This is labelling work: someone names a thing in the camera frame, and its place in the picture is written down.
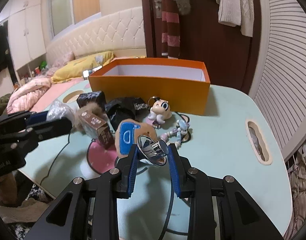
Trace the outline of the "pink floral quilt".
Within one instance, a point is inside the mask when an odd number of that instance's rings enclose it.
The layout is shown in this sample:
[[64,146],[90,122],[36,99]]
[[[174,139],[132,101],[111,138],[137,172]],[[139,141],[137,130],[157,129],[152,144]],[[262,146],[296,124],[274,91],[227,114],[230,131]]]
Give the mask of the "pink floral quilt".
[[32,79],[11,94],[6,107],[7,113],[30,110],[51,86],[52,81],[48,77]]

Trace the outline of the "maroon pink striped scarf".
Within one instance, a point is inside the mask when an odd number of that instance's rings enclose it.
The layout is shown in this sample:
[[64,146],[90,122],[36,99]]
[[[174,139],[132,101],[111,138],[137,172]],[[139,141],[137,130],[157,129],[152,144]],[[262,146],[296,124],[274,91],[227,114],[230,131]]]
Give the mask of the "maroon pink striped scarf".
[[180,21],[175,0],[162,0],[162,56],[178,59],[180,54]]

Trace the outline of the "white wardrobe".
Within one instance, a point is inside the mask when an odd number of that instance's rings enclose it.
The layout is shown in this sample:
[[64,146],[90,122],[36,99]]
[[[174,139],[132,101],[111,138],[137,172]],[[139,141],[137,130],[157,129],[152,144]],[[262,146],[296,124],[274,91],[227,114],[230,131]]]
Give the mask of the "white wardrobe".
[[8,45],[19,85],[33,77],[33,61],[45,56],[41,0],[9,0],[0,12],[8,27]]

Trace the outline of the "yellow pillow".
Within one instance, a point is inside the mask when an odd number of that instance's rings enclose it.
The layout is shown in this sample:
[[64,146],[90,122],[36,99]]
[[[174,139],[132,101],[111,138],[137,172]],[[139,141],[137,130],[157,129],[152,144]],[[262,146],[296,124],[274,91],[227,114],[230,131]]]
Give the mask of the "yellow pillow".
[[54,73],[51,80],[53,83],[62,83],[77,77],[82,77],[83,71],[105,66],[113,59],[114,53],[112,51],[105,51],[69,61]]

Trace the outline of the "white louvered cabinet door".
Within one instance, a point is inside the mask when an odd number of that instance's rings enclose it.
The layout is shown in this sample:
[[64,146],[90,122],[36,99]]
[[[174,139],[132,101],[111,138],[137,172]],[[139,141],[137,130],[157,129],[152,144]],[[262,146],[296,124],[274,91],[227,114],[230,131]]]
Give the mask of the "white louvered cabinet door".
[[260,0],[261,36],[249,96],[285,160],[306,139],[306,9],[299,0]]

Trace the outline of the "brown patterned small box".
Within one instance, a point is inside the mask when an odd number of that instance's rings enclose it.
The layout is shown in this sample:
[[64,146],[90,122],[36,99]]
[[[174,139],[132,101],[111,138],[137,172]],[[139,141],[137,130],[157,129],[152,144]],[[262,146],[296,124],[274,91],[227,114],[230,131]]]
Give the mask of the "brown patterned small box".
[[83,124],[86,134],[92,139],[97,139],[106,150],[114,144],[110,127],[104,119],[91,115]]

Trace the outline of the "orange cardboard box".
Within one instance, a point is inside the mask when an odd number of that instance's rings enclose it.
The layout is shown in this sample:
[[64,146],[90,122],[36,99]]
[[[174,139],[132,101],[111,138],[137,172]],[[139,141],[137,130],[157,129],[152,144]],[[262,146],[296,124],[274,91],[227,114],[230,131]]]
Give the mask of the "orange cardboard box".
[[106,100],[133,97],[167,100],[174,112],[204,115],[210,79],[203,62],[164,58],[116,59],[88,77]]

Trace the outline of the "black glossy pouch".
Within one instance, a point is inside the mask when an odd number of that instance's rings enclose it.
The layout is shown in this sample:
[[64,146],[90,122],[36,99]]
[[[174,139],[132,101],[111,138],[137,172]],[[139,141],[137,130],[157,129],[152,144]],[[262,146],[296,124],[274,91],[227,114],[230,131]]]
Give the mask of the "black glossy pouch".
[[86,106],[90,102],[95,102],[102,110],[105,110],[106,98],[104,92],[82,93],[77,98],[79,108]]

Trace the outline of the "pink duvet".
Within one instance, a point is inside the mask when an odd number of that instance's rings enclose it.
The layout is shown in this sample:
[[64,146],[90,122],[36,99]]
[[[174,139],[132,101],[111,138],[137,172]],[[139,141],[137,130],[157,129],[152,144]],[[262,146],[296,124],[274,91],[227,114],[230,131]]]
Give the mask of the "pink duvet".
[[51,88],[37,101],[37,103],[31,108],[31,112],[44,111],[54,100],[63,94],[68,94],[68,90],[78,85],[78,90],[89,89],[89,81],[84,80],[82,77],[72,79],[64,83],[55,83]]

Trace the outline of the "beige fur pompom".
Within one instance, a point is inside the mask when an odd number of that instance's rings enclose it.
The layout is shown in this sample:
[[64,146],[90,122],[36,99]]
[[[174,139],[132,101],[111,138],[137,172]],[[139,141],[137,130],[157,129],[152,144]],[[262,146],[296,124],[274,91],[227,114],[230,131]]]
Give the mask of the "beige fur pompom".
[[105,118],[105,111],[96,102],[89,102],[85,106],[76,109],[74,111],[75,121],[73,123],[73,130],[85,133],[83,127],[84,121],[88,120],[92,114],[101,119]]

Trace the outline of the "shiny metal round object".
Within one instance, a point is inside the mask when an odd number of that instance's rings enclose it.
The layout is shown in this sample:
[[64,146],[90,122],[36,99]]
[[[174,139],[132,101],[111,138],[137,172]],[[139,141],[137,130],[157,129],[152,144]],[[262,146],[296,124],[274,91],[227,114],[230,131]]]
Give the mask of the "shiny metal round object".
[[169,148],[162,139],[153,141],[146,135],[140,135],[137,139],[137,150],[138,159],[145,164],[164,166],[167,163]]

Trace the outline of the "cartoon old man figurine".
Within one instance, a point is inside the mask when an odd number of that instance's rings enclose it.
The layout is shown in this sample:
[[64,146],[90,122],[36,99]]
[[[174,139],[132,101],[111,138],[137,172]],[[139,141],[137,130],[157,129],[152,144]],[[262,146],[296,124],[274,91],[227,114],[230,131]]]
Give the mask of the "cartoon old man figurine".
[[148,119],[152,121],[154,128],[160,128],[162,124],[165,124],[165,120],[171,118],[172,113],[170,105],[167,100],[163,100],[157,96],[153,96],[148,100],[148,103],[154,100],[153,105],[150,107],[150,113]]

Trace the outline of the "cream tufted headboard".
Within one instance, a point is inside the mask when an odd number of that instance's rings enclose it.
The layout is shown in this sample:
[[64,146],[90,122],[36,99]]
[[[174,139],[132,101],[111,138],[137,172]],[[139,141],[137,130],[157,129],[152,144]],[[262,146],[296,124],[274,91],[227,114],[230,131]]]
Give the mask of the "cream tufted headboard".
[[80,25],[46,48],[48,64],[72,52],[75,58],[112,51],[116,57],[145,56],[142,7],[134,7],[98,17]]

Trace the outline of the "clear plastic bag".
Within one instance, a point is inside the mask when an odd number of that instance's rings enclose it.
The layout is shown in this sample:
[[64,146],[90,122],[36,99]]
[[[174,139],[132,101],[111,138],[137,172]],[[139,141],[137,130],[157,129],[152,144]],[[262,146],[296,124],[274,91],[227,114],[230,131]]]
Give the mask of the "clear plastic bag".
[[54,100],[51,103],[49,110],[46,115],[47,121],[60,120],[63,118],[67,118],[72,126],[75,124],[75,113],[73,109],[67,104],[59,101],[58,99]]

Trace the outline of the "brown plush with blue patch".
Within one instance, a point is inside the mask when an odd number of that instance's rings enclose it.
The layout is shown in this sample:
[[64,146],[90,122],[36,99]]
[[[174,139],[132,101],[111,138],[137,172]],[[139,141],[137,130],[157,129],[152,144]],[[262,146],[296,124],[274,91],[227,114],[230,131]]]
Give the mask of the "brown plush with blue patch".
[[119,158],[125,158],[129,154],[140,135],[150,137],[153,141],[158,140],[156,130],[150,124],[125,119],[118,125],[114,145]]

